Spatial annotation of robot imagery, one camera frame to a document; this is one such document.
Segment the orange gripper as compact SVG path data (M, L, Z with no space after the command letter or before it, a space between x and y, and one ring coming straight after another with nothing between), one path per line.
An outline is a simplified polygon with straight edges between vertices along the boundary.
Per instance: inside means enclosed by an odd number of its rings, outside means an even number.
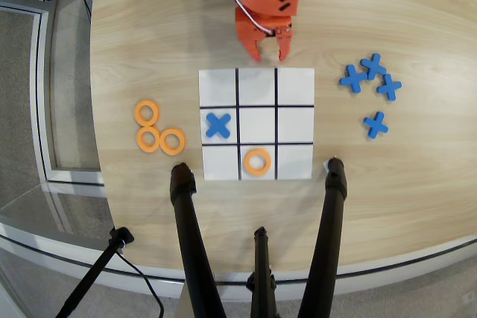
M290 16L269 16L252 11L246 14L244 10L237 7L236 29L238 39L256 61L262 59L259 43L267 36L276 37L280 61L284 61L290 53L293 36Z

